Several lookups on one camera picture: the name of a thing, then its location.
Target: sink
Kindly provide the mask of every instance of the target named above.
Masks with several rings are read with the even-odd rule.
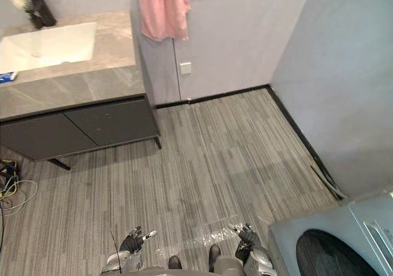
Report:
[[[0,41],[0,74],[90,60],[96,23],[37,30]]]

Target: cabinet leg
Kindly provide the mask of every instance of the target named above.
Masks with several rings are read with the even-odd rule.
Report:
[[[48,161],[51,164],[57,165],[58,167],[61,167],[61,168],[65,169],[65,170],[70,170],[71,169],[71,167],[69,167],[68,165],[62,163],[61,161],[59,161],[56,158],[48,159]]]
[[[155,136],[155,137],[154,137],[154,141],[155,141],[155,143],[157,144],[157,147],[158,147],[159,149],[162,149],[161,142],[160,142],[160,138],[157,137],[157,136]]]

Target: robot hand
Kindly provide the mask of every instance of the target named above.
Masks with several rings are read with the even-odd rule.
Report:
[[[131,254],[136,251],[139,251],[142,248],[144,240],[142,238],[142,229],[140,226],[133,229],[127,237],[123,240],[120,251],[127,250]]]
[[[142,253],[139,251],[143,243],[154,237],[157,234],[156,230],[142,236],[141,227],[138,226],[133,229],[123,240],[118,253],[111,254],[105,266],[102,269],[101,275],[113,275],[114,271],[122,272],[136,272],[142,267]]]
[[[246,223],[246,227],[243,227],[242,229],[238,229],[233,224],[228,224],[228,227],[233,232],[238,234],[241,239],[236,249],[235,256],[238,259],[240,259],[243,262],[243,264],[246,263],[250,255],[250,252],[252,250],[258,249],[258,250],[266,251],[266,249],[262,247],[262,243],[260,241],[258,234],[251,229],[250,224]]]

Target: black baseboard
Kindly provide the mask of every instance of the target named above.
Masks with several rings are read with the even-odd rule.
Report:
[[[245,92],[250,92],[251,90],[259,90],[259,89],[267,89],[269,92],[270,96],[274,100],[274,102],[277,104],[278,108],[290,124],[290,126],[293,128],[295,133],[299,136],[300,140],[303,142],[305,145],[306,149],[308,152],[311,154],[313,157],[315,163],[319,167],[320,171],[322,174],[325,176],[327,181],[329,181],[330,184],[336,187],[336,183],[332,179],[332,176],[330,176],[330,173],[327,171],[325,165],[323,164],[321,158],[318,156],[317,152],[314,150],[312,145],[309,143],[307,140],[306,136],[302,133],[298,125],[296,124],[295,120],[292,118],[292,116],[289,114],[287,108],[284,106],[280,98],[277,96],[277,94],[274,92],[274,90],[271,88],[270,84],[265,84],[265,85],[258,85],[256,87],[250,87],[248,89],[242,89],[242,90],[235,90],[234,92],[228,92],[228,93],[220,93],[218,95],[213,95],[213,96],[208,96],[208,97],[203,97],[203,98],[197,98],[197,99],[192,99],[192,100],[186,100],[186,101],[177,101],[177,102],[172,102],[172,103],[165,103],[165,104],[159,104],[156,105],[157,109],[161,108],[168,108],[168,107],[173,107],[173,106],[178,106],[178,105],[183,105],[183,104],[195,104],[199,102],[204,102],[204,101],[209,101],[213,99],[218,99],[222,97],[227,97],[230,95],[236,95],[238,93],[245,93]]]
[[[197,98],[197,99],[177,101],[177,102],[171,102],[171,103],[165,103],[165,104],[158,104],[158,105],[156,105],[156,108],[161,109],[161,108],[168,108],[168,107],[173,107],[173,106],[178,106],[178,105],[183,105],[183,104],[195,104],[195,103],[200,103],[200,102],[218,99],[218,98],[222,98],[222,97],[237,95],[238,93],[246,93],[246,92],[250,92],[251,90],[265,89],[267,87],[269,87],[268,84],[258,85],[256,87],[249,87],[247,89],[235,90],[233,92],[227,92],[227,93],[219,93],[218,95],[212,95],[212,96],[207,96],[207,97],[202,97],[202,98]]]
[[[318,153],[314,150],[312,145],[307,140],[306,136],[302,133],[302,131],[300,130],[300,128],[298,127],[298,125],[296,124],[296,122],[292,118],[292,116],[289,114],[287,108],[284,106],[284,104],[282,103],[280,98],[277,96],[277,94],[274,92],[274,90],[271,88],[270,85],[266,89],[268,90],[270,96],[272,97],[274,102],[277,104],[278,108],[280,109],[280,111],[282,112],[282,114],[284,115],[284,117],[286,118],[288,123],[290,124],[290,126],[293,128],[293,130],[298,135],[298,137],[300,138],[302,143],[305,145],[307,151],[313,157],[315,163],[317,164],[317,166],[319,167],[319,169],[321,170],[321,172],[323,173],[325,178],[329,181],[330,184],[332,184],[333,186],[336,187],[336,183],[334,182],[332,176],[330,176],[330,173],[327,171],[327,169],[326,169],[324,163],[322,162],[321,158],[319,157]]]

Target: floor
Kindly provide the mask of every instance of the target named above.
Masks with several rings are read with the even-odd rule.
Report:
[[[265,89],[160,109],[157,121],[162,150],[149,140],[62,158],[70,172],[24,160],[39,192],[6,218],[1,275],[98,275],[110,231],[119,244],[138,224],[158,230],[145,266],[178,254],[206,270],[211,244],[235,252],[228,222],[250,222],[267,245],[270,223],[337,205]]]

